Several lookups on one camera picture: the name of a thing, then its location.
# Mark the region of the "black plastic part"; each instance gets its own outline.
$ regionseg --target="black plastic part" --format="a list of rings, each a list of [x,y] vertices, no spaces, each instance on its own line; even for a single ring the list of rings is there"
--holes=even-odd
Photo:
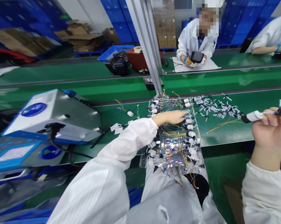
[[[243,115],[243,116],[241,117],[241,120],[243,121],[243,123],[246,123],[246,124],[251,122],[250,120],[248,120],[248,118],[247,118],[246,115]]]
[[[193,51],[190,57],[190,60],[194,63],[201,63],[203,60],[204,54],[198,51]]]

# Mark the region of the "black cable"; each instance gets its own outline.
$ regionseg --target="black cable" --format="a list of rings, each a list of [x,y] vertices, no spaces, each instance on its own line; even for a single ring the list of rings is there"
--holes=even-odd
[[[73,163],[73,161],[72,161],[73,149],[74,149],[74,145],[71,144],[69,146],[69,151],[70,151],[70,153],[69,153],[69,161],[70,161],[70,164],[72,166],[74,166],[74,167],[83,167],[84,165],[81,166],[81,165],[76,165],[76,164]]]
[[[66,149],[64,149],[64,148],[59,147],[58,145],[56,145],[55,142],[54,142],[52,139],[50,139],[49,141],[50,141],[51,144],[52,144],[54,147],[56,147],[57,149],[59,149],[59,150],[61,150],[61,151],[63,151],[63,152],[66,152],[66,153],[71,153],[70,151],[68,151],[68,150],[66,150]],[[84,156],[84,157],[87,157],[87,158],[89,158],[89,159],[93,159],[93,158],[94,158],[94,157],[91,157],[91,156],[88,156],[88,155],[86,155],[86,154],[82,154],[82,153],[79,153],[79,152],[72,152],[72,154],[76,154],[76,155],[79,155],[79,156]]]

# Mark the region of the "white sleeve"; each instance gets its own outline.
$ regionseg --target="white sleeve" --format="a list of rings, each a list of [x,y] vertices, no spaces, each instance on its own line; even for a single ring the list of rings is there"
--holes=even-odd
[[[133,121],[76,175],[63,193],[48,223],[115,223],[125,219],[129,196],[124,170],[137,150],[157,133],[151,118]]]
[[[212,37],[212,38],[209,37],[208,43],[206,44],[204,50],[202,51],[202,53],[206,56],[206,61],[212,58],[212,55],[216,48],[216,43],[217,43],[217,37]]]
[[[182,55],[186,55],[187,53],[187,42],[186,42],[186,28],[184,28],[178,39],[178,50],[177,50],[177,58],[180,60]]]
[[[281,224],[281,171],[270,172],[248,162],[242,198],[246,224]]]

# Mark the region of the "black connector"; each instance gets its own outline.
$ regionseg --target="black connector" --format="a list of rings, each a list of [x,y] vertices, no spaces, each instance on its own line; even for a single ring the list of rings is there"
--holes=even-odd
[[[60,123],[46,124],[45,128],[46,128],[46,133],[47,133],[47,140],[54,140],[56,134],[63,127],[65,127],[65,125],[64,124],[60,124]]]

